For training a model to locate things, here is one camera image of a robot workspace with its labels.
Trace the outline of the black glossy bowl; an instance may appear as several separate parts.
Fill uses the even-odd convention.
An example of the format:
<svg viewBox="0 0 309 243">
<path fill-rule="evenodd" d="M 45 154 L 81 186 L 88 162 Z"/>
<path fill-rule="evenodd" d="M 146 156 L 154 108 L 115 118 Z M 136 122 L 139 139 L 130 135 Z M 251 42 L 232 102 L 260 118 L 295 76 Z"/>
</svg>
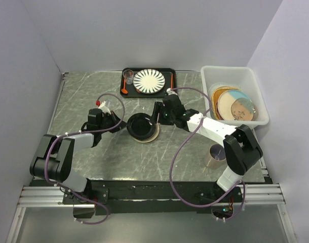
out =
<svg viewBox="0 0 309 243">
<path fill-rule="evenodd" d="M 128 119 L 127 130 L 133 138 L 144 141 L 155 133 L 156 126 L 151 120 L 150 115 L 137 113 Z"/>
</svg>

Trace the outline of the orange woven pattern plate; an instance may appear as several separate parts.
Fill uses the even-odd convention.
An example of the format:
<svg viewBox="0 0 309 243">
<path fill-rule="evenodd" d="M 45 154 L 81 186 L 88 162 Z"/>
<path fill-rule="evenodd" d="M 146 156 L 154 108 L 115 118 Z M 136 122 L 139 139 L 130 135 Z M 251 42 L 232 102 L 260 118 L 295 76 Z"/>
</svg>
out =
<svg viewBox="0 0 309 243">
<path fill-rule="evenodd" d="M 211 96 L 211 102 L 212 102 L 212 105 L 213 105 L 214 116 L 217 119 L 222 119 L 219 112 L 218 112 L 218 106 L 217 106 L 218 99 L 219 99 L 219 97 L 221 96 L 222 93 L 224 93 L 225 91 L 229 91 L 229 90 L 238 90 L 239 91 L 240 89 L 235 88 L 235 87 L 230 87 L 230 86 L 221 86 L 221 87 L 216 88 L 213 91 L 213 94 Z"/>
</svg>

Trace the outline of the blue grey plate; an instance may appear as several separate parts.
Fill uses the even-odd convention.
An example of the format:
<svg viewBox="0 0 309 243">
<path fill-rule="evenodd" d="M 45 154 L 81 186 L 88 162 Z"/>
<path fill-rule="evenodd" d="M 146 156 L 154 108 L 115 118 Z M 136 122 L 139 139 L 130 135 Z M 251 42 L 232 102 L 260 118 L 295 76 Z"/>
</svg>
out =
<svg viewBox="0 0 309 243">
<path fill-rule="evenodd" d="M 235 120 L 231 114 L 231 105 L 239 98 L 249 97 L 241 91 L 238 90 L 229 90 L 221 94 L 218 99 L 218 112 L 223 120 Z"/>
</svg>

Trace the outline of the dark metallic bowl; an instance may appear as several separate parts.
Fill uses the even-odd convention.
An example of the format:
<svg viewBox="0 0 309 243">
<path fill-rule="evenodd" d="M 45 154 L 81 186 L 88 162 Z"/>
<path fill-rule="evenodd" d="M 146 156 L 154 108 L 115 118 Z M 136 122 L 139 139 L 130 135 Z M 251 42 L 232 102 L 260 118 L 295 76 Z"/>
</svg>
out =
<svg viewBox="0 0 309 243">
<path fill-rule="evenodd" d="M 235 120 L 255 121 L 258 118 L 258 109 L 247 98 L 239 98 L 231 105 L 231 114 Z"/>
</svg>

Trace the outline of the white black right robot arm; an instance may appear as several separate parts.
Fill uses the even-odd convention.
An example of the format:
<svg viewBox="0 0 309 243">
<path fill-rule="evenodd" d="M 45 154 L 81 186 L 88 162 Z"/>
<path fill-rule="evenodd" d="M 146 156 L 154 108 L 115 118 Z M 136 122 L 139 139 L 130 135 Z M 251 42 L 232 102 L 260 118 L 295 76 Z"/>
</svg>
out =
<svg viewBox="0 0 309 243">
<path fill-rule="evenodd" d="M 216 181 L 214 196 L 218 201 L 226 201 L 232 195 L 231 187 L 263 156 L 252 130 L 247 125 L 239 127 L 227 125 L 206 117 L 194 109 L 185 109 L 178 95 L 164 97 L 155 102 L 151 119 L 162 125 L 183 129 L 202 135 L 223 147 L 227 167 Z"/>
</svg>

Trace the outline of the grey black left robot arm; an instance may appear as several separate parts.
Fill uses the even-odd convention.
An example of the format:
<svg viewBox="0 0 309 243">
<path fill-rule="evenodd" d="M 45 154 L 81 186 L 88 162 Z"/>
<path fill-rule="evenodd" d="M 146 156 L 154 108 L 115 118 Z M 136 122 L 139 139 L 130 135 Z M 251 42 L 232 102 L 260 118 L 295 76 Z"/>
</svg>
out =
<svg viewBox="0 0 309 243">
<path fill-rule="evenodd" d="M 61 183 L 75 191 L 75 198 L 81 203 L 88 203 L 93 197 L 92 183 L 73 169 L 73 155 L 78 150 L 98 145 L 102 134 L 116 133 L 125 127 L 126 122 L 114 111 L 90 109 L 87 121 L 83 123 L 79 132 L 62 136 L 42 136 L 30 164 L 30 174 L 50 182 Z"/>
</svg>

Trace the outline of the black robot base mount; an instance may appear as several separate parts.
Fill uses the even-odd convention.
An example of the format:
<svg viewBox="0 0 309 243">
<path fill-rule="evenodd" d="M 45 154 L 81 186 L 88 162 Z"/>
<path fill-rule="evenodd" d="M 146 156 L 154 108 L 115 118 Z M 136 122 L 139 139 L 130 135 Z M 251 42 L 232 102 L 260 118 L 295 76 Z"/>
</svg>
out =
<svg viewBox="0 0 309 243">
<path fill-rule="evenodd" d="M 196 212 L 209 214 L 222 208 L 208 204 L 218 200 L 227 215 L 234 203 L 243 200 L 243 193 L 235 187 L 225 197 L 214 182 L 175 182 L 178 196 L 169 182 L 151 181 L 92 181 L 88 199 L 105 205 L 112 214 Z"/>
</svg>

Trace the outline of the beige rimmed bottom bowl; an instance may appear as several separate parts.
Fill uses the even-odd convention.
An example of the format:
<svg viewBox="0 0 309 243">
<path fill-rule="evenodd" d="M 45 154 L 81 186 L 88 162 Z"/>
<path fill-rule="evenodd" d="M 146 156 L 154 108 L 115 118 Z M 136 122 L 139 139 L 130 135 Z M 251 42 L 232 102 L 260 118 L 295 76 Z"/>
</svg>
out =
<svg viewBox="0 0 309 243">
<path fill-rule="evenodd" d="M 140 139 L 136 139 L 136 138 L 133 138 L 133 139 L 135 141 L 139 142 L 139 143 L 150 143 L 150 142 L 154 141 L 159 136 L 159 133 L 160 133 L 160 125 L 156 124 L 154 133 L 149 138 L 147 138 L 145 140 L 140 140 Z"/>
</svg>

